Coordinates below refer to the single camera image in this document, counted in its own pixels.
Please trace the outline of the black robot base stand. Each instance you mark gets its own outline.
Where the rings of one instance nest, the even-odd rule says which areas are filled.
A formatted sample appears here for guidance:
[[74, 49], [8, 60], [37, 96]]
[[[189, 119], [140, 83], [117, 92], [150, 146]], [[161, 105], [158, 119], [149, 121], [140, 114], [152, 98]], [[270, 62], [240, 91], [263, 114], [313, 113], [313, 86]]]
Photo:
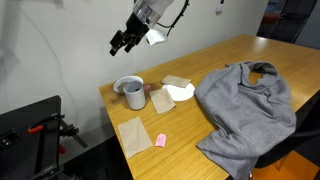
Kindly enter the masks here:
[[62, 115], [59, 96], [0, 115], [0, 180], [48, 180], [59, 172], [59, 139], [52, 132], [28, 132], [53, 114]]

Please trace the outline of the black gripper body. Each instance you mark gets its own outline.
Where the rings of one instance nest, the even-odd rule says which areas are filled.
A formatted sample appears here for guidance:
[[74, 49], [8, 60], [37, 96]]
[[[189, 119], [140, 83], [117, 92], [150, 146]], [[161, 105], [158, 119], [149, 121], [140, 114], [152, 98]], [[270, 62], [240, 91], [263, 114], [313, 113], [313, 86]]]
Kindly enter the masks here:
[[126, 22], [123, 42], [125, 44], [138, 45], [144, 35], [149, 31], [149, 27], [142, 23], [138, 17], [132, 13]]

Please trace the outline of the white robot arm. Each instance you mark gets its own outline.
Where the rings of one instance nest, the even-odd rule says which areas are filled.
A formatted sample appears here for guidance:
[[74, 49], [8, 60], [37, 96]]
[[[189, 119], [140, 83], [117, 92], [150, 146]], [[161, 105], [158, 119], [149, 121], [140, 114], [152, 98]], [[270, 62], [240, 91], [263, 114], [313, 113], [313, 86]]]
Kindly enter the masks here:
[[129, 52], [153, 28], [173, 0], [135, 0], [133, 12], [126, 22], [126, 30], [118, 30], [110, 41], [109, 53], [115, 56], [119, 49]]

